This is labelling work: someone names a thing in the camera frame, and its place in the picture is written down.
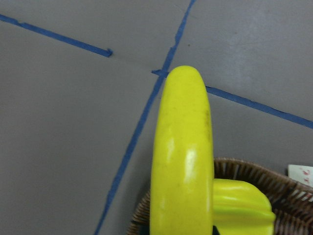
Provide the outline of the paper label tag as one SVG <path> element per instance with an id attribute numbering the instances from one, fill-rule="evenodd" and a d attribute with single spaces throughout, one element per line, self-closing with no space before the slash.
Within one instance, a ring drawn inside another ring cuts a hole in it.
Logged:
<path id="1" fill-rule="evenodd" d="M 305 165 L 288 165 L 288 176 L 302 184 L 313 186 L 313 167 Z"/>

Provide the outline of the brown woven wicker basket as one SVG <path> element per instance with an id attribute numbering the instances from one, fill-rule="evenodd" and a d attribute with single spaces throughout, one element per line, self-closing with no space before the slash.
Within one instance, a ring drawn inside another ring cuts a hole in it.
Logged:
<path id="1" fill-rule="evenodd" d="M 313 190 L 260 165 L 237 159 L 213 159 L 214 179 L 245 181 L 270 201 L 276 219 L 273 235 L 310 235 L 313 232 Z M 150 194 L 138 204 L 128 229 L 130 235 L 150 234 Z"/>

